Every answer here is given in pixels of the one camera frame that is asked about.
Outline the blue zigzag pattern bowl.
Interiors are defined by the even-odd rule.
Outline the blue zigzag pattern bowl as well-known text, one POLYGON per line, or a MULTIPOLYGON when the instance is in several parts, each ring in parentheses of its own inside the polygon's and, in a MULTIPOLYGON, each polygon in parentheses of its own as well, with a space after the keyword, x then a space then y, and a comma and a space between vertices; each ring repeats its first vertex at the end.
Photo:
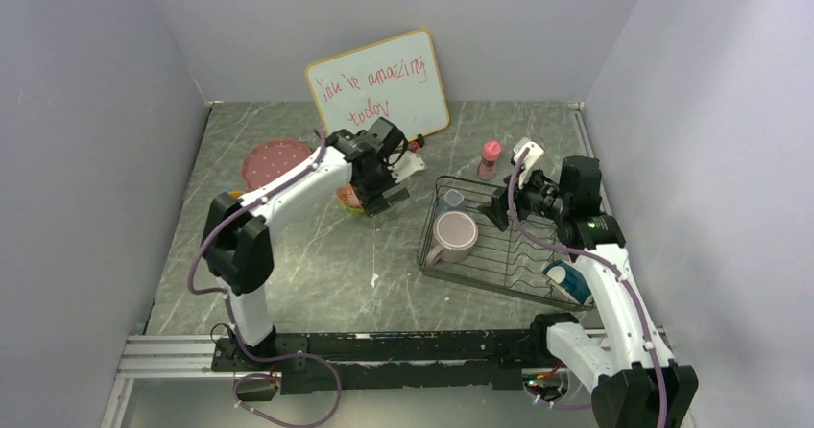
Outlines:
POLYGON ((361 201, 356 196, 353 187, 348 184, 346 186, 340 187, 335 191, 335 195, 341 204, 350 205, 350 206, 357 206, 362 207, 361 201))

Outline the small grey-blue cup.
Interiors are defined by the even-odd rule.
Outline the small grey-blue cup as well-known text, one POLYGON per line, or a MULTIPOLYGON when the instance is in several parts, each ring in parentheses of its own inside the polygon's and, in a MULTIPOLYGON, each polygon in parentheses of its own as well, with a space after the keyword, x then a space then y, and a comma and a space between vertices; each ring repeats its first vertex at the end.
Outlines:
POLYGON ((438 213, 443 214, 449 211, 464 211, 466 209, 466 198, 457 189, 448 189, 439 197, 438 213))

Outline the lilac mug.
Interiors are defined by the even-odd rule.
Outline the lilac mug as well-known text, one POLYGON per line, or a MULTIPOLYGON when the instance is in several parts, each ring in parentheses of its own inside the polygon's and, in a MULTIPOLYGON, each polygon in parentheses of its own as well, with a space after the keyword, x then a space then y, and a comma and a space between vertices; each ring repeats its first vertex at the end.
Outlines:
POLYGON ((423 258, 424 264, 457 263, 469 255, 478 240, 479 229, 465 212, 446 211, 436 218, 431 236, 431 247, 423 258))

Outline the teal white-dot bowl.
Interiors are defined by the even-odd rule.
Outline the teal white-dot bowl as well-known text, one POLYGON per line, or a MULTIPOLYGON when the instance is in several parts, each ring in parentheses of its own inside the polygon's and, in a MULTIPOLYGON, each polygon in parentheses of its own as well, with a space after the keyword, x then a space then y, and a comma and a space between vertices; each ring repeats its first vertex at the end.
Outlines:
POLYGON ((550 282, 574 302, 591 304, 592 294, 583 275, 563 260, 555 260, 546 265, 542 273, 550 282))

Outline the pink polka-dot plate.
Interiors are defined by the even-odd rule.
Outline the pink polka-dot plate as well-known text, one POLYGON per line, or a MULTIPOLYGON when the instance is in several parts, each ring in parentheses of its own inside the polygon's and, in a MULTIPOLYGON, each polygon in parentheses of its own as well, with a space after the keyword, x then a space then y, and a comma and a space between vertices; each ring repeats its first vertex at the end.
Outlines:
POLYGON ((294 139, 273 139, 255 147, 244 158, 242 178, 249 191, 281 177, 312 154, 311 148, 294 139))

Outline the yellow-green bowl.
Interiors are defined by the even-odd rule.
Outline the yellow-green bowl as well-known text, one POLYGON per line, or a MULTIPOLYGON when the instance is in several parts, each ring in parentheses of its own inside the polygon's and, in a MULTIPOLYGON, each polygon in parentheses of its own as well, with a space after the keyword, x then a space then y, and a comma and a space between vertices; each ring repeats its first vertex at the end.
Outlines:
POLYGON ((345 204, 343 203, 343 208, 344 208, 345 210, 347 210, 348 212, 351 212, 351 213, 354 213, 354 214, 361 214, 361 215, 366 214, 366 211, 365 211, 365 210, 364 210, 364 208, 362 208, 362 207, 345 205, 345 204))

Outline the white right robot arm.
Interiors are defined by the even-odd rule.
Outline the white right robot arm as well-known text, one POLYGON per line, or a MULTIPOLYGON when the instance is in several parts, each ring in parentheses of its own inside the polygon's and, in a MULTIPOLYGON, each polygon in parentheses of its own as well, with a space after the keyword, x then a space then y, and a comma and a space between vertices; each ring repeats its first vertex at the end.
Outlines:
POLYGON ((550 316, 536 322, 529 356, 542 366, 562 362, 589 390, 601 427, 682 426, 699 379, 677 363, 645 307, 620 225, 602 204, 599 160, 568 156, 552 180, 530 155, 529 148, 515 155, 506 187, 479 209, 498 229, 513 227, 536 246, 569 254, 609 344, 599 346, 575 319, 550 316))

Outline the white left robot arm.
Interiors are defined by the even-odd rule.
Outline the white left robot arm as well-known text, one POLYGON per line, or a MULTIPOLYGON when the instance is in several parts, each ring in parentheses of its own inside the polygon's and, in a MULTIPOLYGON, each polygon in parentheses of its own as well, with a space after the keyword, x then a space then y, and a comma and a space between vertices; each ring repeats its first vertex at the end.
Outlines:
POLYGON ((266 298, 275 267, 273 241, 313 202, 350 186, 363 212, 375 216, 406 200, 405 180, 426 165, 405 134, 384 117, 366 130, 318 133, 319 148, 266 185, 210 204, 195 262, 216 278, 248 369, 265 369, 276 354, 276 330, 266 298))

